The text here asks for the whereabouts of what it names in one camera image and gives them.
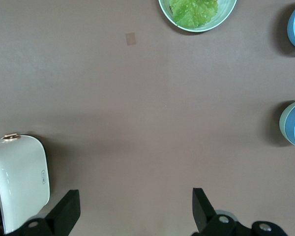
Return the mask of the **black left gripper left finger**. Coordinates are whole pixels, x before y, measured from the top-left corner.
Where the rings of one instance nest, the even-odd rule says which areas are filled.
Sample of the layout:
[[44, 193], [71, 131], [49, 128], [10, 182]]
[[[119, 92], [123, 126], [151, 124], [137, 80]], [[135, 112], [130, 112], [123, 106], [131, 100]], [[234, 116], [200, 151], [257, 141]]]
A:
[[80, 217], [80, 194], [69, 190], [44, 217], [25, 222], [9, 236], [67, 236]]

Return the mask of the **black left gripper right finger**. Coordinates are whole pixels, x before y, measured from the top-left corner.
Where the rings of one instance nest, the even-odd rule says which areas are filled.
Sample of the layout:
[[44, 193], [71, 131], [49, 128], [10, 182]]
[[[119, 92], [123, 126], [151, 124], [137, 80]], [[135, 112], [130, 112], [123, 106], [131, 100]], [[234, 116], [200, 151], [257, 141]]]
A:
[[202, 188], [193, 188], [192, 213], [198, 231], [194, 236], [285, 236], [286, 232], [268, 221], [242, 225], [229, 211], [215, 210]]

